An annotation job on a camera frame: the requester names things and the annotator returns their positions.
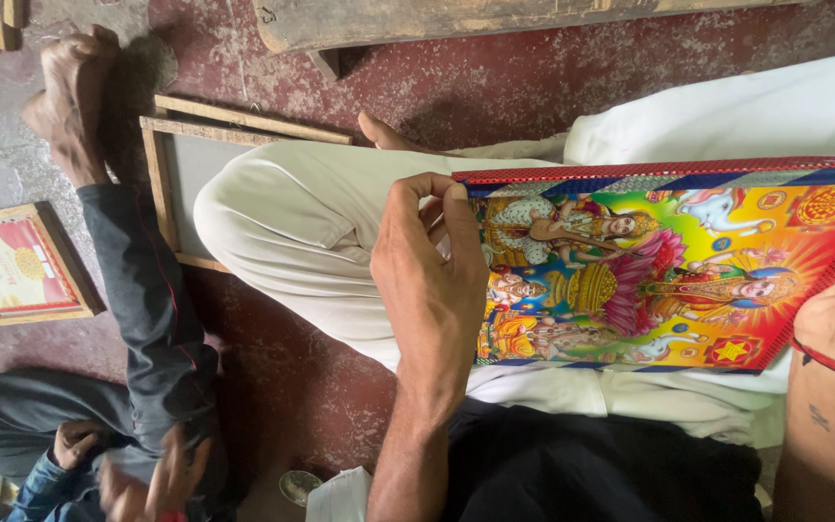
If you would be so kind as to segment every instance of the white dhoti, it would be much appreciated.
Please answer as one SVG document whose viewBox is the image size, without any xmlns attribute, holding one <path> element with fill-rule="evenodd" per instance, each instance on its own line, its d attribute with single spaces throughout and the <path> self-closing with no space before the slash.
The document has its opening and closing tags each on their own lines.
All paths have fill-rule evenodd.
<svg viewBox="0 0 835 522">
<path fill-rule="evenodd" d="M 566 162 L 835 154 L 835 58 L 669 89 L 576 121 Z M 307 141 L 232 160 L 195 206 L 203 243 L 254 288 L 394 371 L 398 346 L 369 274 L 389 186 L 422 172 L 549 166 Z M 789 353 L 757 377 L 473 368 L 467 395 L 549 412 L 672 421 L 758 447 L 781 441 Z"/>
</svg>

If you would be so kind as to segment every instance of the elephant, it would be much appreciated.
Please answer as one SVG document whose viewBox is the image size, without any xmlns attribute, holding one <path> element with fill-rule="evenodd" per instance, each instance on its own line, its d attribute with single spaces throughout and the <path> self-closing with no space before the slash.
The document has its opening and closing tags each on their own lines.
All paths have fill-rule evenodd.
<svg viewBox="0 0 835 522">
<path fill-rule="evenodd" d="M 638 347 L 633 347 L 623 354 L 627 362 L 646 363 L 665 361 L 669 357 L 669 343 L 672 341 L 687 341 L 689 343 L 703 343 L 708 340 L 707 335 L 686 333 L 685 335 L 663 335 Z"/>
<path fill-rule="evenodd" d="M 756 219 L 730 221 L 730 213 L 743 205 L 745 188 L 703 188 L 686 190 L 676 206 L 676 215 L 689 214 L 701 221 L 701 226 L 713 237 L 721 232 L 739 232 L 740 236 L 771 231 L 775 221 Z"/>
</svg>

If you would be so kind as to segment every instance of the fingernail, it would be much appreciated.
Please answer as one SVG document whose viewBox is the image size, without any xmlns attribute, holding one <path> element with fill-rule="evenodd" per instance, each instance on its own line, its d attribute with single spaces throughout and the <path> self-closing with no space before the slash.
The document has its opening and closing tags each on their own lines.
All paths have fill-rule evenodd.
<svg viewBox="0 0 835 522">
<path fill-rule="evenodd" d="M 450 197 L 454 200 L 465 202 L 469 200 L 470 195 L 468 192 L 466 192 L 465 185 L 463 185 L 462 183 L 456 183 L 455 185 L 450 187 Z"/>
</svg>

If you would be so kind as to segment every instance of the small framed calendar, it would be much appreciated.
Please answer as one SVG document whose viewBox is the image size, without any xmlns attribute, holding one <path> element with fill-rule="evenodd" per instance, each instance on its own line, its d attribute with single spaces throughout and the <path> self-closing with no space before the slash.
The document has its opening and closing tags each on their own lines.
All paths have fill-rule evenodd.
<svg viewBox="0 0 835 522">
<path fill-rule="evenodd" d="M 49 205 L 0 210 L 0 326 L 99 311 Z"/>
</svg>

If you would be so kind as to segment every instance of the concrete floor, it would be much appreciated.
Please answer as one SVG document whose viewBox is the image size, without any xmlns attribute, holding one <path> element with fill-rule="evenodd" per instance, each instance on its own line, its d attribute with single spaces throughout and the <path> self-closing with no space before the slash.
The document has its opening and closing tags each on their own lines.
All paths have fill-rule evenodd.
<svg viewBox="0 0 835 522">
<path fill-rule="evenodd" d="M 131 122 L 153 92 L 348 133 L 369 109 L 446 149 L 539 139 L 667 87 L 835 55 L 835 1 L 345 49 L 337 83 L 304 56 L 269 53 L 250 0 L 32 0 L 30 21 L 23 48 L 0 56 L 0 208 L 51 201 L 103 295 L 72 187 L 18 118 L 43 86 L 42 43 L 88 23 L 130 44 L 113 89 L 126 119 L 110 131 L 118 136 L 110 152 L 139 178 Z M 322 479 L 372 470 L 393 377 L 232 276 L 186 267 L 186 278 L 209 342 L 223 352 L 220 400 L 235 470 L 245 483 L 262 478 L 256 519 L 303 516 L 273 488 L 286 469 Z M 121 382 L 124 350 L 108 313 L 0 328 L 0 371 L 47 366 Z"/>
</svg>

